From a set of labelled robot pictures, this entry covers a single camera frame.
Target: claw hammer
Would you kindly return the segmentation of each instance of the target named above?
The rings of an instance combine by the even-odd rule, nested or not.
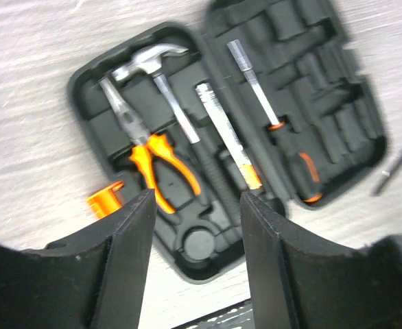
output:
[[[221,172],[219,164],[214,161],[209,151],[201,142],[200,136],[182,110],[166,77],[161,73],[162,57],[182,56],[188,52],[188,48],[169,43],[149,46],[134,53],[131,61],[114,70],[112,75],[116,82],[124,82],[139,72],[144,72],[152,76],[158,89],[173,110],[177,122],[189,139],[192,150],[202,165],[206,177],[209,179],[212,187],[220,198],[225,211],[230,219],[232,219],[233,224],[237,226],[240,223],[238,198],[229,186],[224,174]]]

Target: case lid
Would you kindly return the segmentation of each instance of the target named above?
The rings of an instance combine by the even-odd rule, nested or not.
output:
[[[284,202],[324,206],[382,161],[387,150],[383,121],[368,79],[357,74],[353,50],[343,48],[349,37],[330,1],[216,0],[204,25],[215,58],[211,74],[225,80],[215,92],[229,104],[258,169]],[[236,39],[291,139],[314,161],[324,186],[316,203],[297,196],[276,136],[264,130],[268,116],[227,45]]]

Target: wooden table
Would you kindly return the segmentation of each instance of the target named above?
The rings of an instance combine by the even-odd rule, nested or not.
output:
[[[108,182],[67,102],[68,78],[103,51],[162,21],[199,29],[207,4],[0,0],[0,243],[42,248],[94,222],[85,199]],[[337,0],[336,5],[353,36],[349,47],[357,50],[389,123],[391,148],[400,149],[402,0]],[[351,247],[402,233],[402,173],[383,197],[369,197],[382,170],[318,212],[290,204],[291,219]],[[194,286],[154,250],[140,328],[172,328],[248,297],[245,265]]]

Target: orange accent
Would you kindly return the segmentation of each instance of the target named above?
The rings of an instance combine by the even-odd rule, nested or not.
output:
[[[261,180],[251,164],[244,164],[240,169],[250,190],[257,190],[262,186]]]
[[[117,199],[115,193],[122,187],[123,182],[115,182],[86,200],[98,219],[111,215],[121,208],[121,202]]]
[[[160,208],[162,208],[167,214],[174,214],[175,209],[167,200],[161,195],[158,189],[158,184],[155,180],[154,170],[152,168],[152,157],[148,150],[148,146],[136,146],[132,149],[131,161],[135,163],[137,169],[145,178],[146,186],[153,188],[155,192],[155,201]]]
[[[196,180],[195,175],[192,174],[190,169],[187,168],[187,166],[175,156],[172,146],[167,142],[166,135],[151,135],[149,141],[147,142],[147,146],[151,149],[151,151],[154,152],[156,156],[159,156],[163,160],[167,161],[182,173],[192,187],[195,195],[201,194],[200,183]]]
[[[323,197],[323,194],[317,194],[315,197],[312,197],[311,199],[305,200],[306,203],[312,204],[313,202],[317,202]]]
[[[271,132],[273,132],[273,131],[275,131],[275,130],[278,130],[278,129],[282,128],[284,125],[285,125],[285,123],[284,123],[284,122],[281,122],[281,123],[278,124],[278,125],[272,125],[271,127],[268,128],[268,130],[271,131]]]
[[[164,212],[172,215],[175,213],[175,208],[167,202],[158,188],[150,151],[154,155],[173,165],[179,172],[181,172],[189,182],[195,195],[201,194],[200,183],[196,180],[195,175],[192,174],[190,169],[175,156],[172,146],[167,142],[166,135],[151,135],[147,141],[147,145],[136,146],[132,149],[130,159],[135,163],[137,169],[145,178],[146,186],[154,189],[156,203]]]
[[[299,155],[306,162],[306,165],[309,168],[309,172],[311,173],[312,180],[314,182],[319,183],[320,182],[320,177],[318,176],[317,168],[316,168],[313,160],[311,159],[311,157],[308,156],[306,153],[299,153]]]

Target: screwdriver handle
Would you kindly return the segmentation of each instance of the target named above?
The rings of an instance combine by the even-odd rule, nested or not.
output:
[[[322,184],[312,158],[305,152],[299,152],[292,136],[285,129],[276,130],[276,141],[287,163],[298,196],[307,204],[322,198]]]
[[[202,142],[192,144],[192,150],[201,164],[206,178],[211,183],[213,190],[215,190],[219,197],[224,210],[230,217],[234,226],[240,225],[240,209],[239,200],[233,192],[224,174],[221,172],[220,164],[217,163],[213,157],[208,153],[206,147]]]

